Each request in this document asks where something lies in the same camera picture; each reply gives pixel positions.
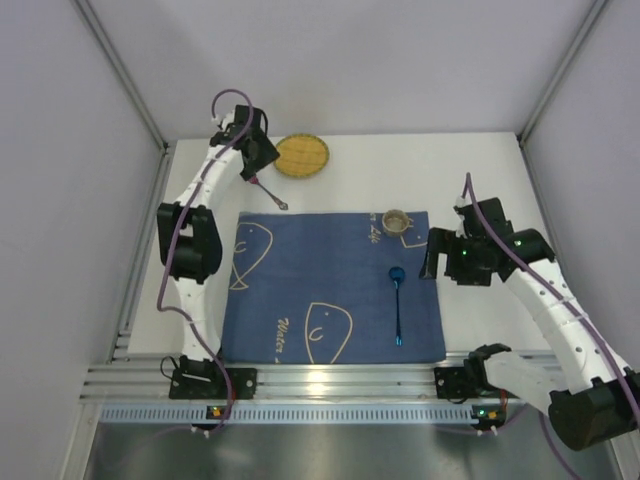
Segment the blue metallic spoon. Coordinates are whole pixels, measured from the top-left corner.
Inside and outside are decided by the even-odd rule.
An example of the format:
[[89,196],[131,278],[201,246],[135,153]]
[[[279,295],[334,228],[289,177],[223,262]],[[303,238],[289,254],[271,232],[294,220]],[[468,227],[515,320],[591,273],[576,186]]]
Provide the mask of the blue metallic spoon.
[[400,288],[405,280],[405,271],[400,266],[393,266],[388,272],[389,278],[394,284],[395,289],[395,308],[396,308],[396,345],[401,347],[403,345],[402,338],[402,325],[401,325],[401,307],[400,307]]

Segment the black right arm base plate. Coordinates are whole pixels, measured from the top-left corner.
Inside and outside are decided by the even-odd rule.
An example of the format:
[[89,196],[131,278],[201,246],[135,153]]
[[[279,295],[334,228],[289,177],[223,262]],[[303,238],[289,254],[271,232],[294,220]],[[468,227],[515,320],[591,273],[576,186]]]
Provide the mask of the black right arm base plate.
[[433,369],[437,397],[461,404],[473,399],[514,398],[515,395],[488,383],[479,362],[464,359],[459,365]]

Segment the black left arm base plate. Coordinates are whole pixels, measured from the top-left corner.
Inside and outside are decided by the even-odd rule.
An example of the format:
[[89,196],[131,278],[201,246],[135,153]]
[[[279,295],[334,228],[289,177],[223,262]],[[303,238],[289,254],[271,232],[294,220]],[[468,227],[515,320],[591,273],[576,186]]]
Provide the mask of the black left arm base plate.
[[[255,368],[227,368],[232,400],[250,400],[257,388]],[[172,400],[226,400],[227,382],[219,366],[211,360],[197,361],[182,355],[165,357],[161,374],[170,380]]]

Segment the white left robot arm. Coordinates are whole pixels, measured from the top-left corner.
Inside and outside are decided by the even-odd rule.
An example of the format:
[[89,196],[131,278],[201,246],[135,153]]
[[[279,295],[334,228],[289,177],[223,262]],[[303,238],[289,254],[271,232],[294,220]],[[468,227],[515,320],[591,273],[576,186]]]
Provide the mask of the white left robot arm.
[[227,189],[249,181],[279,153],[267,136],[263,110],[238,105],[220,120],[202,166],[175,200],[156,213],[160,260],[164,266],[156,309],[175,313],[183,322],[182,354],[190,360],[211,360],[220,349],[220,335],[210,340],[213,308],[210,283],[224,259],[224,247],[214,213]]

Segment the speckled ceramic cup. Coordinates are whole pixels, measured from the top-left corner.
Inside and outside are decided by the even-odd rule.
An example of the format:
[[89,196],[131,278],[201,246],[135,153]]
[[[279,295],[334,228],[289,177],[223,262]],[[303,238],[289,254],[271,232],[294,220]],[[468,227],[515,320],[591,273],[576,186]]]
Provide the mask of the speckled ceramic cup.
[[411,228],[412,219],[402,210],[391,209],[382,215],[381,223],[387,236],[400,237]]

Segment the purple fork with patterned handle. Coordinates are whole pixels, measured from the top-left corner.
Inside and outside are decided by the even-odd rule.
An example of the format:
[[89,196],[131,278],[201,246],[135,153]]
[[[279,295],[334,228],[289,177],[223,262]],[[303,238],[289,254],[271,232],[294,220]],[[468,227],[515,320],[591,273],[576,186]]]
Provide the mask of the purple fork with patterned handle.
[[281,211],[287,211],[289,209],[289,205],[265,187],[257,176],[251,177],[249,182],[252,185],[259,187],[266,195],[268,195]]

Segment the blue cloth placemat with fish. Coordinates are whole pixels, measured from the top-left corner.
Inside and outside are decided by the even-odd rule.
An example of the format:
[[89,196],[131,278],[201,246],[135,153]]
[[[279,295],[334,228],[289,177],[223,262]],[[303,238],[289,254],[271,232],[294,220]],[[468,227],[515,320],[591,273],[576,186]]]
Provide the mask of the blue cloth placemat with fish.
[[[422,280],[429,216],[387,236],[379,213],[243,213],[222,335],[224,358],[256,364],[414,364],[446,357],[437,287]],[[403,345],[396,345],[400,266]]]

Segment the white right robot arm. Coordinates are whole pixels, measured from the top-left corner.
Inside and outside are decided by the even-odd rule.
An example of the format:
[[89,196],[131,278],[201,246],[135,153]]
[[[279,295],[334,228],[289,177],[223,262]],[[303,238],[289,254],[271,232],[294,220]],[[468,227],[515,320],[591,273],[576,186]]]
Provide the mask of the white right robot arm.
[[510,347],[482,345],[464,359],[467,387],[479,396],[504,390],[547,417],[565,446],[581,451],[639,428],[639,373],[598,333],[571,293],[551,246],[535,229],[513,228],[498,198],[458,198],[455,230],[432,227],[420,276],[438,260],[459,286],[488,287],[494,277],[528,311],[553,351],[556,381]]

